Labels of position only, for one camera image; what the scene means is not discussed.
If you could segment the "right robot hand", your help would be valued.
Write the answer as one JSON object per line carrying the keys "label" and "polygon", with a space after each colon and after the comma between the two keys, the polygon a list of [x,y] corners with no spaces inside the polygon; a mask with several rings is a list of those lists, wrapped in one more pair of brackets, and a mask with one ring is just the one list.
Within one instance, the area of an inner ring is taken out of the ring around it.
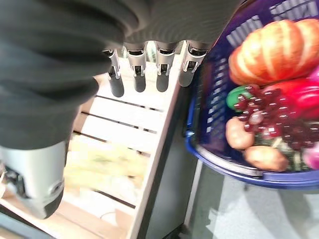
{"label": "right robot hand", "polygon": [[3,0],[0,149],[9,188],[37,218],[58,208],[80,106],[98,91],[103,50],[148,40],[214,43],[238,0]]}

